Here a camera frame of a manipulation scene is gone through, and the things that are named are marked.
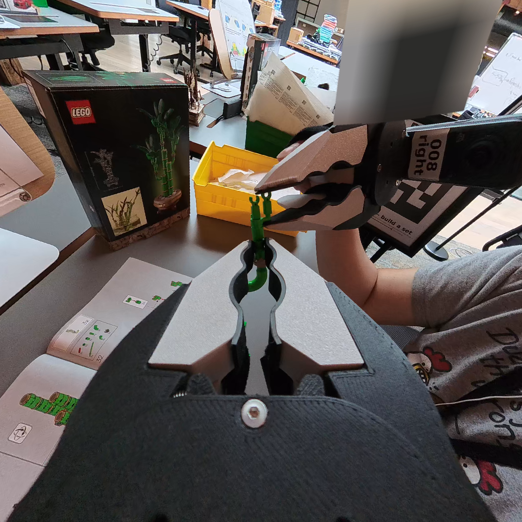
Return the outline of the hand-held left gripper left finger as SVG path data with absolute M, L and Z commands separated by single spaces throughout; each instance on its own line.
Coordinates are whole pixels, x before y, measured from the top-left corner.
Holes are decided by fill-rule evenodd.
M 218 392 L 244 395 L 250 369 L 244 314 L 250 242 L 194 278 L 149 359 L 149 365 L 205 374 Z

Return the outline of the green lego bamboo stem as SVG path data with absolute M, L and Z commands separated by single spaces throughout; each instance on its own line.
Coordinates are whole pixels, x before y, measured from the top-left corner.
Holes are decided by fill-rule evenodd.
M 254 244 L 254 265 L 256 266 L 256 277 L 248 282 L 248 292 L 254 292 L 262 288 L 268 276 L 265 262 L 264 225 L 266 221 L 271 219 L 271 192 L 262 193 L 262 199 L 264 217 L 262 217 L 260 214 L 259 196 L 257 195 L 255 198 L 249 198 L 251 203 L 251 233 Z

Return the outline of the person's right forearm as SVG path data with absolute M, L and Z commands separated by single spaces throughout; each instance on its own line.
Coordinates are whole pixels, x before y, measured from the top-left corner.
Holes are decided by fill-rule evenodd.
M 333 282 L 378 324 L 426 327 L 414 319 L 412 287 L 417 268 L 377 268 L 358 230 L 316 231 L 319 274 Z

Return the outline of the lego instruction booklet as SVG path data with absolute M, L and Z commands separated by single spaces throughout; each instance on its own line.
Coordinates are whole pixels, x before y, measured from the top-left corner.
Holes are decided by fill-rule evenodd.
M 1 521 L 55 451 L 70 414 L 117 344 L 192 278 L 128 258 L 1 396 Z

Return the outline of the person's right hand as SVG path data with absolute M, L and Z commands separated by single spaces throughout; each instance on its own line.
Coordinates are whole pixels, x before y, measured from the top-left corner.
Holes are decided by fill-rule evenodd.
M 303 143 L 304 141 L 300 140 L 286 147 L 277 155 L 278 162 L 285 160 L 288 156 L 295 156 L 303 148 Z

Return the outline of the green plastic bin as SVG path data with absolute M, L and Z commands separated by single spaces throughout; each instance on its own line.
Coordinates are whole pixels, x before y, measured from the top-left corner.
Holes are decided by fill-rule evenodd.
M 254 115 L 251 112 L 246 121 L 245 149 L 276 158 L 289 146 L 293 136 L 308 127 L 309 123 L 284 111 L 271 115 Z

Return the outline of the white printed paper bags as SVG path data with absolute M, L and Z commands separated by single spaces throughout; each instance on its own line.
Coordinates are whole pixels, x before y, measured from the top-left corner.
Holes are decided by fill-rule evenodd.
M 260 121 L 292 136 L 334 120 L 332 112 L 274 53 L 258 75 L 247 111 L 250 121 Z

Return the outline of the clear plastic bags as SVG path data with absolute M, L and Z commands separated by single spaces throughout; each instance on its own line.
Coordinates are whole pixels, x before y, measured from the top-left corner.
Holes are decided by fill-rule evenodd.
M 222 176 L 209 181 L 210 184 L 232 188 L 249 194 L 255 194 L 255 188 L 268 172 L 256 173 L 252 170 L 229 169 Z M 299 195 L 300 192 L 293 187 L 272 191 L 271 199 L 278 200 L 285 196 Z

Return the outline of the small wooden model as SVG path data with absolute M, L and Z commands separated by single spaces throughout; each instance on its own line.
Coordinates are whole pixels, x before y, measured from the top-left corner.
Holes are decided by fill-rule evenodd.
M 188 119 L 193 126 L 199 126 L 204 117 L 204 105 L 198 86 L 198 76 L 195 64 L 189 70 L 183 72 L 184 82 L 188 87 Z

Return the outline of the whiteboard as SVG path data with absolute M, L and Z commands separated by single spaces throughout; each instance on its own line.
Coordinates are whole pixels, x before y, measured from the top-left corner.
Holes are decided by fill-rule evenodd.
M 481 75 L 475 76 L 465 108 L 499 115 L 521 95 L 521 35 L 513 33 Z

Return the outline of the wooden oval board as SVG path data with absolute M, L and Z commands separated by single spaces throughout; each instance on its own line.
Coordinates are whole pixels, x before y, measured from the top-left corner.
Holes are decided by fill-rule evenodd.
M 211 28 L 215 55 L 217 56 L 221 73 L 227 80 L 241 79 L 241 74 L 236 72 L 231 65 L 225 38 L 225 28 L 218 9 L 213 8 L 209 11 L 208 22 Z

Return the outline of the person's grey printed t-shirt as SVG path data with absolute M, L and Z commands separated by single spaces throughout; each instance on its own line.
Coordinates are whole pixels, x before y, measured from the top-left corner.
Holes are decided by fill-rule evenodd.
M 521 521 L 521 247 L 426 266 L 404 352 L 497 521 Z

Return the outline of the black office chair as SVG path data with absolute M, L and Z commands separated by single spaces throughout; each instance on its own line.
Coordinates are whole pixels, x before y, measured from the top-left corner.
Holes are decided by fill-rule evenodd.
M 187 63 L 191 69 L 196 68 L 196 53 L 198 43 L 198 24 L 197 17 L 190 11 L 181 9 L 181 16 L 183 17 L 183 25 L 177 26 L 176 23 L 169 22 L 168 33 L 165 36 L 171 38 L 172 42 L 179 45 L 179 52 L 173 55 L 160 56 L 157 58 L 157 65 L 161 65 L 162 61 L 170 60 L 174 63 L 177 60 L 177 64 L 174 66 L 174 72 L 178 72 L 178 68 L 183 64 Z

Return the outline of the wooden display board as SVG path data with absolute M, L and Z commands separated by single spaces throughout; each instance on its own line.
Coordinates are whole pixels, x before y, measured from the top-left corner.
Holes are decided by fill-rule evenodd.
M 55 179 L 54 163 L 42 142 L 2 89 L 1 126 L 43 173 L 41 178 L 24 186 L 32 195 L 31 201 L 33 201 L 52 187 Z

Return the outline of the grey office desk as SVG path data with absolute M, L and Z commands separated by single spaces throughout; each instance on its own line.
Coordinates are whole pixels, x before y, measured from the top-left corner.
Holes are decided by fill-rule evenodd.
M 149 35 L 167 35 L 179 17 L 138 1 L 61 1 L 85 15 L 103 19 L 111 35 L 138 35 L 142 71 L 150 71 Z
M 83 70 L 81 34 L 98 33 L 96 24 L 55 8 L 1 10 L 1 60 L 45 56 L 51 70 L 65 70 L 60 54 Z

